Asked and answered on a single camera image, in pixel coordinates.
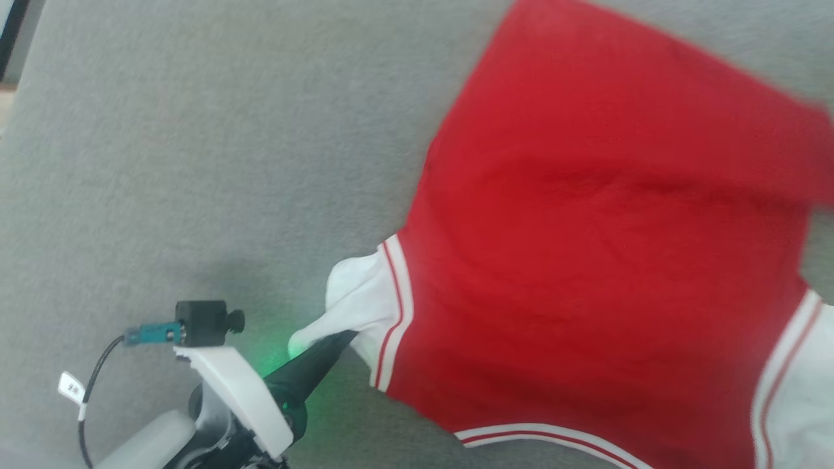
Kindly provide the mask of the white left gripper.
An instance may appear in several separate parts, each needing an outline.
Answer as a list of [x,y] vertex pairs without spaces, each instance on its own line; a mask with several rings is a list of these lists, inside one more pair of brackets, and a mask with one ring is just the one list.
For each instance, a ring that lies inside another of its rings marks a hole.
[[305,431],[305,401],[355,336],[319,339],[267,377],[233,347],[176,347],[202,383],[195,433],[166,467],[288,468],[286,451]]

